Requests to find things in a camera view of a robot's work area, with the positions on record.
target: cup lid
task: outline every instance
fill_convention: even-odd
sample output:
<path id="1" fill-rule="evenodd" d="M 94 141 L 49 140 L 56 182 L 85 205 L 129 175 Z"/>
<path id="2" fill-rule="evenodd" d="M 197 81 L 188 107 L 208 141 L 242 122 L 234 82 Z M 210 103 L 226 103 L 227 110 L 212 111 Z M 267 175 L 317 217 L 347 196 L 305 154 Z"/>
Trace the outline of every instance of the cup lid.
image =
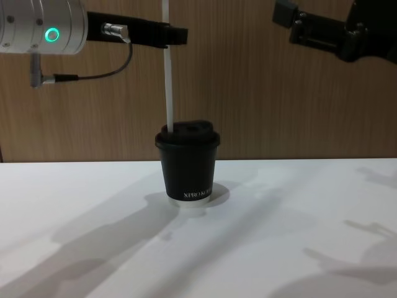
<path id="1" fill-rule="evenodd" d="M 156 146 L 159 148 L 167 145 L 217 147 L 219 144 L 219 135 L 214 131 L 212 123 L 205 120 L 177 122 L 174 124 L 173 133 L 168 133 L 168 127 L 165 125 L 156 137 Z"/>

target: wooden wall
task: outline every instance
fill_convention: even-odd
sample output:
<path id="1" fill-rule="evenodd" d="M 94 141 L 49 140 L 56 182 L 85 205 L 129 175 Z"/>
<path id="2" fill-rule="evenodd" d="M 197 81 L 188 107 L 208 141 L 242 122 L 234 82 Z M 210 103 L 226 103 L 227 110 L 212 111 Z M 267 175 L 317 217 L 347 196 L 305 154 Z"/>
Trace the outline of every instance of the wooden wall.
<path id="1" fill-rule="evenodd" d="M 298 0 L 344 20 L 351 1 Z M 288 43 L 271 22 L 274 0 L 170 0 L 171 22 L 189 44 L 172 49 L 177 120 L 209 119 L 219 157 L 396 157 L 397 66 L 354 64 Z M 160 20 L 161 0 L 89 0 L 92 11 Z M 46 57 L 46 73 L 101 73 L 126 46 L 89 44 L 78 56 Z M 5 161 L 152 160 L 165 124 L 163 53 L 135 47 L 114 78 L 29 88 L 28 56 L 2 55 L 0 146 Z"/>

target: black paper cup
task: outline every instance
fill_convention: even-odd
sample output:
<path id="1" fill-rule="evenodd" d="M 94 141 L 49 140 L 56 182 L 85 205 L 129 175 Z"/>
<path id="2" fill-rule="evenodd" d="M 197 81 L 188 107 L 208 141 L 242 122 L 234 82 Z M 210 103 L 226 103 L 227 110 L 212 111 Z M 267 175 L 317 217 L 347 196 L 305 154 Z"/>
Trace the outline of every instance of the black paper cup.
<path id="1" fill-rule="evenodd" d="M 164 126 L 156 136 L 167 195 L 181 207 L 210 200 L 220 136 L 208 121 L 179 122 L 174 133 Z"/>

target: white table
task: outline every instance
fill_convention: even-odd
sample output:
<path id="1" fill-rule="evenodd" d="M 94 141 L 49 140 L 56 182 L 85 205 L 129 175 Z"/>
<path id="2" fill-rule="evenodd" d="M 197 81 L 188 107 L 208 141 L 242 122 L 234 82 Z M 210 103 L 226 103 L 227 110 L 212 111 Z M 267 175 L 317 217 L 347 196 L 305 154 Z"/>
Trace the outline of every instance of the white table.
<path id="1" fill-rule="evenodd" d="M 223 161 L 215 181 L 178 209 L 157 162 L 0 165 L 0 298 L 397 297 L 397 160 Z"/>

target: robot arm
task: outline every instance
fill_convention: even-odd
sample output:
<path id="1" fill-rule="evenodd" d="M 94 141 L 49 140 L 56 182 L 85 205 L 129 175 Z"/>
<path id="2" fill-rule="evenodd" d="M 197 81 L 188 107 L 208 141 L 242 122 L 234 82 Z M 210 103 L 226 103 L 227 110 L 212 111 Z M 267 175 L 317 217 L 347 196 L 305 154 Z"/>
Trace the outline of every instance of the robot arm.
<path id="1" fill-rule="evenodd" d="M 273 21 L 292 28 L 290 42 L 336 54 L 354 62 L 377 56 L 397 63 L 397 1 L 355 0 L 346 22 L 299 10 L 276 0 Z"/>
<path id="2" fill-rule="evenodd" d="M 76 81 L 75 75 L 43 76 L 40 55 L 74 55 L 86 42 L 115 42 L 167 48 L 187 43 L 187 29 L 163 22 L 86 12 L 82 0 L 0 0 L 0 53 L 29 53 L 31 85 Z M 127 64 L 109 74 L 120 72 Z"/>

